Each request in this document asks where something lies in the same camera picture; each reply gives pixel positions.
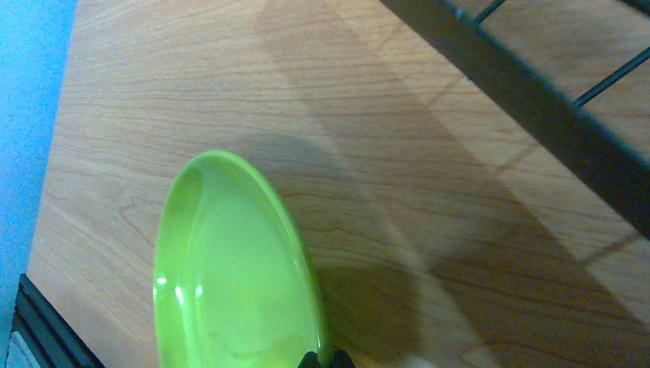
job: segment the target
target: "wall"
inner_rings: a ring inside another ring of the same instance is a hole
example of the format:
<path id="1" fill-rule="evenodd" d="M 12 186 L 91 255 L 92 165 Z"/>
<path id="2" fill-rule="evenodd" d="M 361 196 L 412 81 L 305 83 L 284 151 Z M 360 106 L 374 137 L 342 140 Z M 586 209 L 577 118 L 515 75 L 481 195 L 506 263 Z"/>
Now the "wall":
<path id="1" fill-rule="evenodd" d="M 0 0 L 0 366 L 63 82 L 75 0 Z"/>

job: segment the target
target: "dish rack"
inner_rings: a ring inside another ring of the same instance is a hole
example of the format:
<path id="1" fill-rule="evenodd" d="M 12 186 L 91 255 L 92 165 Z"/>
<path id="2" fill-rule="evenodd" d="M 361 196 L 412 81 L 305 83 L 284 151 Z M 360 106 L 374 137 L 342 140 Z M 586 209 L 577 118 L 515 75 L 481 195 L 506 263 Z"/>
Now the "dish rack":
<path id="1" fill-rule="evenodd" d="M 381 1 L 650 239 L 650 163 L 583 108 L 647 61 L 650 47 L 571 99 L 481 27 L 506 0 L 475 16 L 447 0 Z M 619 1 L 650 17 L 650 0 Z"/>

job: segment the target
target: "blue wall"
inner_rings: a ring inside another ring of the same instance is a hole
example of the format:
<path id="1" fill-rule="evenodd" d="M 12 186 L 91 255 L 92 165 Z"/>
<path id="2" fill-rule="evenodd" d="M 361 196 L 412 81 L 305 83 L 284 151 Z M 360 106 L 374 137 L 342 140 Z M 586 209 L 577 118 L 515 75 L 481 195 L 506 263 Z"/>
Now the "blue wall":
<path id="1" fill-rule="evenodd" d="M 27 270 L 76 0 L 0 0 L 0 366 Z"/>

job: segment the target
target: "plate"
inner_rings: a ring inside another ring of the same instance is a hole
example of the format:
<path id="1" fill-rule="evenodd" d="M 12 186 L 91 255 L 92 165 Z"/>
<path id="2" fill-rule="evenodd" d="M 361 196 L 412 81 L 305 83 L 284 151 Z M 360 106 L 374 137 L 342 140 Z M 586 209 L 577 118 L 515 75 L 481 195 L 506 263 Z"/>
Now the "plate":
<path id="1" fill-rule="evenodd" d="M 163 368 L 296 368 L 308 351 L 330 354 L 300 233 L 271 184 L 234 153 L 202 153 L 182 169 L 153 268 Z"/>

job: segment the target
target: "wooden table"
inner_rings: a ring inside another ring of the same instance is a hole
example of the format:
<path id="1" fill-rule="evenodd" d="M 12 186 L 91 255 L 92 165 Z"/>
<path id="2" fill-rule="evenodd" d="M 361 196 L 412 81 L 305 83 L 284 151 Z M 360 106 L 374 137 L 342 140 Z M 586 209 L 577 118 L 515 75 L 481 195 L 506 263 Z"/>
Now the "wooden table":
<path id="1" fill-rule="evenodd" d="M 648 242 L 378 1 L 80 0 L 28 275 L 107 366 L 159 364 L 158 220 L 211 149 L 358 367 L 648 363 Z"/>

